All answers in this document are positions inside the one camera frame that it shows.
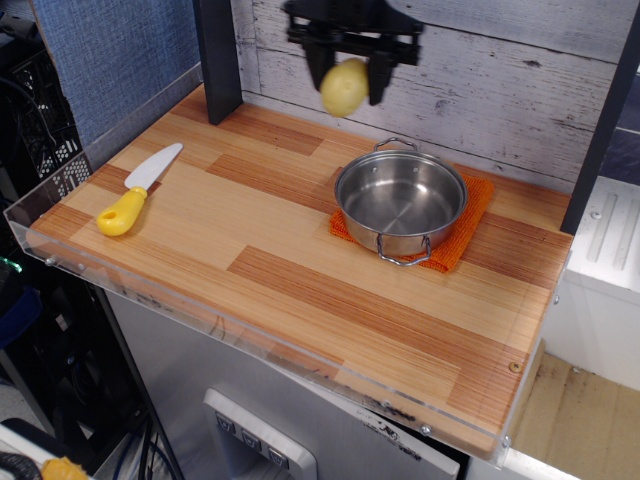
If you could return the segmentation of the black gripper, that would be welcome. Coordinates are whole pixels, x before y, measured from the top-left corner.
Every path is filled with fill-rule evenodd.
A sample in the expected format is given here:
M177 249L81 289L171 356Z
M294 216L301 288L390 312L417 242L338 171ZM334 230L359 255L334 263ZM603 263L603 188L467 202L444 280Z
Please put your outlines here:
M386 1L286 1L288 41L302 47L317 91L336 55L368 57L369 104L382 102L396 63L415 65L423 24Z

